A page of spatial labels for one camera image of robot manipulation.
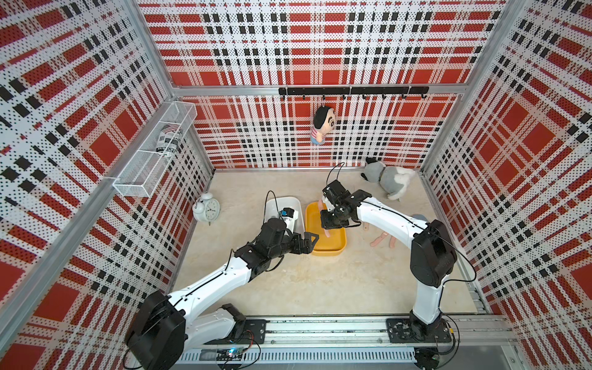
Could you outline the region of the yellow storage box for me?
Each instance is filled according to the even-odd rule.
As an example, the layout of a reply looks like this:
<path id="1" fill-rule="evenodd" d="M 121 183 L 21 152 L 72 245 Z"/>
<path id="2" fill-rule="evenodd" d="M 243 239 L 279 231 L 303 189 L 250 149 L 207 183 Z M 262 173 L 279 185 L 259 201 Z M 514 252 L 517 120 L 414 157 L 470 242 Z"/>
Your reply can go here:
<path id="1" fill-rule="evenodd" d="M 347 245 L 347 234 L 344 228 L 328 230 L 330 238 L 322 231 L 321 215 L 317 202 L 310 203 L 305 211 L 305 231 L 318 234 L 319 241 L 314 247 L 313 255 L 334 257 L 342 253 Z"/>

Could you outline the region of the white storage box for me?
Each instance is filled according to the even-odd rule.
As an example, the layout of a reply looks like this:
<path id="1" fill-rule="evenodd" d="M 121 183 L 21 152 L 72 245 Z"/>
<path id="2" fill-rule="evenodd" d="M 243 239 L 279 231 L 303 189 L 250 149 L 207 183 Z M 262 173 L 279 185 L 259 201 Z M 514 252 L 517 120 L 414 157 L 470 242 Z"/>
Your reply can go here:
<path id="1" fill-rule="evenodd" d="M 305 224 L 302 205 L 296 197 L 280 197 L 267 200 L 264 222 L 281 218 L 292 233 L 304 234 Z"/>

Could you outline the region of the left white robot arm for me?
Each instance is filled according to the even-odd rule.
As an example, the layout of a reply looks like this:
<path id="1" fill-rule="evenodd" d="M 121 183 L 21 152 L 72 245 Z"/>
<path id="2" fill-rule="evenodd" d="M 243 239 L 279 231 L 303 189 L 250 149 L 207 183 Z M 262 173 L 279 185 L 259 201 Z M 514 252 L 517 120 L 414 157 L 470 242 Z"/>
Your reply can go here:
<path id="1" fill-rule="evenodd" d="M 273 259 L 311 254 L 318 241 L 317 234 L 294 233 L 279 218 L 266 221 L 254 240 L 231 252 L 228 261 L 214 272 L 169 294 L 155 291 L 148 295 L 126 333 L 126 351 L 140 369 L 169 369 L 185 350 L 226 339 L 242 319 L 241 313 L 231 305 L 212 314 L 205 311 L 234 289 L 270 271 Z"/>

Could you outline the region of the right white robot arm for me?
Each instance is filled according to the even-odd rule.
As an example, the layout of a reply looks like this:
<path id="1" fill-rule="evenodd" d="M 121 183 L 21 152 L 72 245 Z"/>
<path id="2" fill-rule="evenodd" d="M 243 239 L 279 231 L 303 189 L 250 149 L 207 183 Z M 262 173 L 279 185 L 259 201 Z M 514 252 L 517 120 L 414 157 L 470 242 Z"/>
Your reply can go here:
<path id="1" fill-rule="evenodd" d="M 370 193 L 347 191 L 333 180 L 322 191 L 326 209 L 320 212 L 325 230 L 346 228 L 351 222 L 373 225 L 410 250 L 410 271 L 417 280 L 416 300 L 409 314 L 413 339 L 424 342 L 442 320 L 440 308 L 445 283 L 450 280 L 459 254 L 446 226 L 419 220 L 380 202 Z"/>

